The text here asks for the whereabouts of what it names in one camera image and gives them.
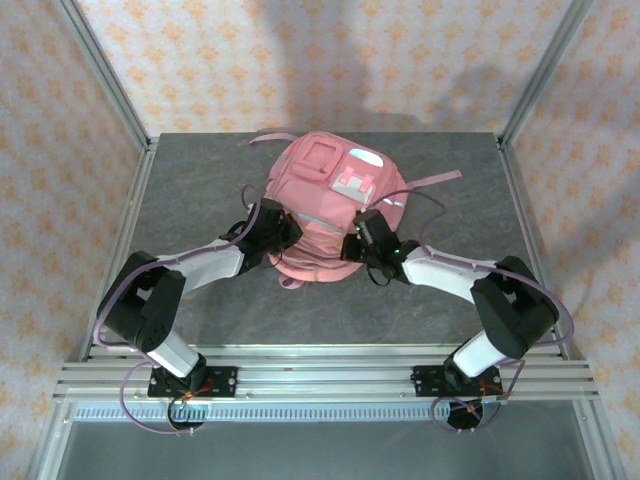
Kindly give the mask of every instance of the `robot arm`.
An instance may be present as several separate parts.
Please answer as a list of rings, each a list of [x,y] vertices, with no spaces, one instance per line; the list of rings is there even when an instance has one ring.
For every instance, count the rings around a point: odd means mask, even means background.
[[[521,358],[559,318],[555,306],[536,289],[496,271],[535,278],[524,262],[476,261],[423,249],[415,240],[400,242],[375,209],[354,219],[358,233],[347,235],[342,258],[366,263],[389,280],[425,285],[476,306],[483,331],[467,340],[445,362],[445,377],[460,389],[505,358]]]
[[[254,205],[250,218],[256,214]],[[294,245],[302,232],[282,205],[261,199],[251,231],[233,242],[248,222],[238,222],[209,245],[177,255],[133,253],[122,267],[101,302],[98,313],[122,282],[138,268],[157,264],[138,275],[108,312],[105,325],[160,364],[181,390],[197,391],[207,380],[206,361],[173,330],[182,296],[221,278],[241,275],[260,264],[267,253],[275,254]]]

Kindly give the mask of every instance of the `wall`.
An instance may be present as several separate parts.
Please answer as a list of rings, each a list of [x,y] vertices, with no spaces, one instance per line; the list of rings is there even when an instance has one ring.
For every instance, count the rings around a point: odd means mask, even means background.
[[[515,144],[554,287],[640,478],[640,4],[596,1]]]
[[[138,152],[51,0],[0,2],[0,478],[79,346]]]
[[[80,0],[151,135],[500,131],[569,0]]]

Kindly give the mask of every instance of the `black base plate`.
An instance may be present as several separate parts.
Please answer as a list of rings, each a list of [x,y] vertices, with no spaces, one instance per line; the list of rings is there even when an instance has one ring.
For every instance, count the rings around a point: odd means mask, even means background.
[[[444,367],[441,365],[415,366],[411,380],[416,389],[416,397],[483,397],[501,395],[500,392],[503,391],[500,371],[496,367],[486,369],[459,390],[445,380]]]
[[[198,393],[198,397],[227,397],[233,398],[236,394],[238,380],[237,367],[206,367],[204,385],[212,385],[212,388]],[[151,371],[149,390],[147,395],[151,398],[170,397],[179,398],[184,395],[184,385],[164,368],[154,368]]]

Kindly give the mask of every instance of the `backpack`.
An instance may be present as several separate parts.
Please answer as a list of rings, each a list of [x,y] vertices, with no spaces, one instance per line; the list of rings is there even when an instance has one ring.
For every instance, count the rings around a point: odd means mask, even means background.
[[[340,259],[347,233],[355,233],[356,211],[397,190],[407,190],[459,177],[460,171],[407,184],[389,157],[326,132],[301,137],[275,133],[254,138],[291,140],[271,168],[265,197],[276,200],[292,214],[302,238],[281,256],[269,256],[282,273],[280,284],[298,288],[303,282],[335,282],[354,273],[360,263]],[[376,208],[396,230],[407,202],[399,193]]]

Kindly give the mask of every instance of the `floral wallpaper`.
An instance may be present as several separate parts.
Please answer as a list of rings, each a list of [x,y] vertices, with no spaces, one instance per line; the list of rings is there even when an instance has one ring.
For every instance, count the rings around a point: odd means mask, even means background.
[[[569,0],[79,0],[143,124],[502,130]]]
[[[0,478],[88,327],[139,152],[50,0],[0,2]]]
[[[640,478],[640,4],[596,0],[520,131],[545,270]]]

